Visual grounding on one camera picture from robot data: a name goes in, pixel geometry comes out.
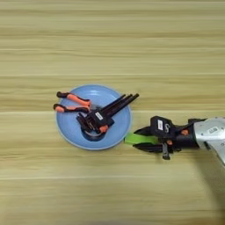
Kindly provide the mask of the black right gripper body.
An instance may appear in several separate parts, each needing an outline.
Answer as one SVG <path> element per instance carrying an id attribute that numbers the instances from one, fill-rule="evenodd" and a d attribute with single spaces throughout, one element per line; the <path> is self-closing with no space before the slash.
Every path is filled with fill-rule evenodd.
<path id="1" fill-rule="evenodd" d="M 166 120 L 162 137 L 164 160 L 170 160 L 170 153 L 174 151 L 199 148 L 194 133 L 194 124 L 201 121 L 205 119 L 189 119 L 185 125 L 179 126 L 174 125 L 171 120 Z"/>

